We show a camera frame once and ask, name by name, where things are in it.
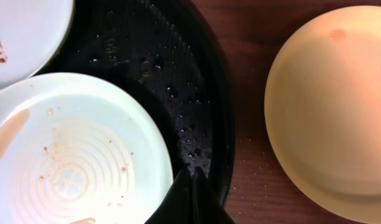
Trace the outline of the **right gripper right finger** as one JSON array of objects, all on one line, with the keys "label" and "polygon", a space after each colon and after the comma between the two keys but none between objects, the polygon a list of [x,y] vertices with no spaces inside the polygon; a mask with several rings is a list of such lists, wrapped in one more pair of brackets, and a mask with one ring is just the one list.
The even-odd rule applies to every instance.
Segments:
[{"label": "right gripper right finger", "polygon": [[193,175],[193,223],[234,224],[215,197],[211,185],[200,167],[195,167]]}]

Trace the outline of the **yellow plate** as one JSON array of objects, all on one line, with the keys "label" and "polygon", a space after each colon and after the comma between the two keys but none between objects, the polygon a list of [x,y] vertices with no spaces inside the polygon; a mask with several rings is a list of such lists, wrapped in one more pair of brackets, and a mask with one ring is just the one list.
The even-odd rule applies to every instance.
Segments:
[{"label": "yellow plate", "polygon": [[264,115],[273,151],[312,201],[381,223],[381,6],[324,13],[285,42]]}]

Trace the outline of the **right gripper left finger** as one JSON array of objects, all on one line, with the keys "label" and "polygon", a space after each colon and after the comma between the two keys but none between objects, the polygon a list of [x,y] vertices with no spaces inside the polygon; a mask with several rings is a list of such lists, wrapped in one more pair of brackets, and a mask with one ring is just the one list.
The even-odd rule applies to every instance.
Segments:
[{"label": "right gripper left finger", "polygon": [[191,180],[188,169],[181,169],[161,205],[145,224],[188,224],[191,213]]}]

